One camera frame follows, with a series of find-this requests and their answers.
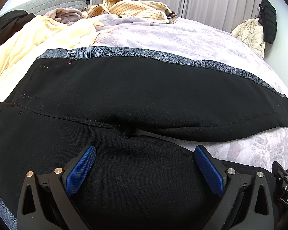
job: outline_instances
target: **lavender blanket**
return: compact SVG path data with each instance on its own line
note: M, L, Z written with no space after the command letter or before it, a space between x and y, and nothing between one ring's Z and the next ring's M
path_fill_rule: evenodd
M47 12L45 16L49 16L57 22L61 22L66 24L67 26L70 26L76 21L82 19L82 12L73 7L58 7L54 10Z
M150 24L139 18L117 18L114 15L100 15L96 18L105 26L112 27L113 31L100 34L92 46L145 48L192 60L222 62L253 73L288 97L288 88L264 59L230 33L184 18L178 18L175 24ZM270 171L272 162L278 161L288 169L288 128L285 127L225 143L183 141L142 130L138 130L137 134L162 138L192 151L197 145L204 144L213 157L222 160Z

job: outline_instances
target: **white puffer jacket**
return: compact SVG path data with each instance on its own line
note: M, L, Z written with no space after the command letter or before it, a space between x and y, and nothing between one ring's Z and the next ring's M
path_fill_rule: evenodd
M263 28L258 19L244 21L232 31L232 35L263 58L265 42L263 41Z

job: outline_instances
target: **textured blue pad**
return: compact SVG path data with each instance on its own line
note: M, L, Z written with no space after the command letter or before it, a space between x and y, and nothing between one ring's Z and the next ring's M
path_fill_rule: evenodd
M95 159L96 149L91 145L66 179L65 190L68 197L74 193L77 193L86 175L94 164Z
M221 197L224 193L223 179L199 146L194 150L194 159L212 193Z

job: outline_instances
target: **striped shirt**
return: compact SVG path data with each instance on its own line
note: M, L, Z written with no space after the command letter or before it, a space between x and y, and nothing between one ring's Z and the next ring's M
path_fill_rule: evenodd
M164 24L177 21L177 16L172 17L171 22L168 20L167 15L172 14L172 11L167 5L153 1L103 0L102 4L91 6L88 11L88 18L102 14L116 14L118 17L134 16Z

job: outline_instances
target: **metal screw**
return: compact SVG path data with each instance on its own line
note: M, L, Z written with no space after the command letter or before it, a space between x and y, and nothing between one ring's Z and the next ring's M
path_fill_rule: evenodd
M56 169L54 170L54 173L60 174L62 171L63 171L62 168L56 168Z
M258 172L257 172L257 175L258 175L259 177L263 177L263 173L262 173L261 171L258 171Z
M31 176L33 176L33 171L29 171L29 172L27 173L27 177L31 177Z
M231 175L233 175L234 173L236 173L236 171L235 171L233 168L229 168L229 169L227 170L227 172L228 172L229 174L231 174Z

